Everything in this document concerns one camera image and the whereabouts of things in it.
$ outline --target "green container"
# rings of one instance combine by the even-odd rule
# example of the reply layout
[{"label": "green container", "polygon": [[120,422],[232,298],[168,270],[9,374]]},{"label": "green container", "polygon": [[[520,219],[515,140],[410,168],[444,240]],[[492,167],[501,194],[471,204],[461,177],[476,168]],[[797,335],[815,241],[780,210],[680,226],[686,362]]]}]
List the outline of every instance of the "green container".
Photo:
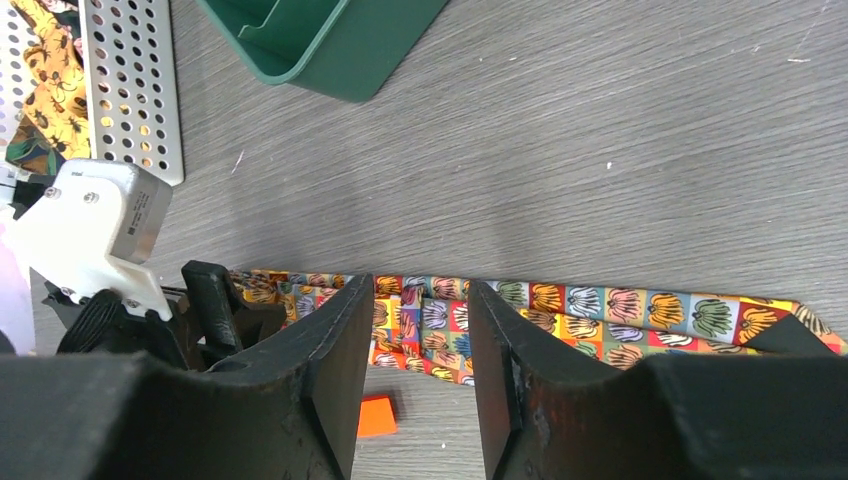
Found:
[{"label": "green container", "polygon": [[198,0],[263,83],[373,97],[449,0]]}]

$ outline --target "gray wooden table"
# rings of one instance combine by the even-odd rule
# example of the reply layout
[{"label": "gray wooden table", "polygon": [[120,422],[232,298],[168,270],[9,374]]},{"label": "gray wooden table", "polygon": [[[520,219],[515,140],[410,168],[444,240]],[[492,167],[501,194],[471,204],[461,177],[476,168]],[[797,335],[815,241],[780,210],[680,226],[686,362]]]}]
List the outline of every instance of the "gray wooden table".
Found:
[{"label": "gray wooden table", "polygon": [[[166,282],[198,258],[742,293],[848,336],[841,0],[454,0],[364,105],[264,86],[191,0],[173,14]],[[368,382],[400,433],[361,442],[354,478],[482,477],[471,389]]]}]

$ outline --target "perforated metal sheet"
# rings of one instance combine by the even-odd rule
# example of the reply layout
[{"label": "perforated metal sheet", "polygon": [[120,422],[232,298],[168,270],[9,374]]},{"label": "perforated metal sheet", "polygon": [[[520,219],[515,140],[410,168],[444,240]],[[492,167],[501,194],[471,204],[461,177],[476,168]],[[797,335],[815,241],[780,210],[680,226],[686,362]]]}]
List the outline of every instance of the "perforated metal sheet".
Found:
[{"label": "perforated metal sheet", "polygon": [[0,0],[0,32],[0,154],[5,158],[21,121],[23,101],[36,85],[21,54],[38,39],[8,0]]},{"label": "perforated metal sheet", "polygon": [[168,0],[80,0],[92,157],[185,179]]}]

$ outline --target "colorful fabric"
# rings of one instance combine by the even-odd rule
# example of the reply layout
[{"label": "colorful fabric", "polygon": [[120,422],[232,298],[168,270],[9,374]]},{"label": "colorful fabric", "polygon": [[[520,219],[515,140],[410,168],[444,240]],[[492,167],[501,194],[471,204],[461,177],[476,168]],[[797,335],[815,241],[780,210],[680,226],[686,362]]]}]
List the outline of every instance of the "colorful fabric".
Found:
[{"label": "colorful fabric", "polygon": [[24,101],[25,117],[6,151],[6,161],[53,174],[66,158],[91,156],[85,73],[80,61],[79,14],[61,0],[12,0],[40,43],[23,53],[37,82]]},{"label": "colorful fabric", "polygon": [[[351,278],[272,270],[232,272],[245,300],[285,305],[286,325],[314,312]],[[465,302],[469,283],[449,277],[375,277],[370,363],[473,385]],[[798,302],[632,288],[486,283],[528,321],[621,369],[657,353],[848,353],[848,344]],[[772,327],[784,321],[789,323],[780,329],[801,329],[790,332],[791,340],[774,335],[778,329]],[[799,333],[814,344],[803,342]]]}]

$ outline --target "orange block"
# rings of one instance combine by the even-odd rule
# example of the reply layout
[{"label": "orange block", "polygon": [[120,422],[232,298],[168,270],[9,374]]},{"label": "orange block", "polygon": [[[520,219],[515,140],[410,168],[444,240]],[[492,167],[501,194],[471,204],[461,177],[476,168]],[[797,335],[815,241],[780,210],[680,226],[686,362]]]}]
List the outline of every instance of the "orange block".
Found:
[{"label": "orange block", "polygon": [[397,423],[389,397],[383,395],[362,400],[356,437],[376,437],[392,433],[397,433]]}]

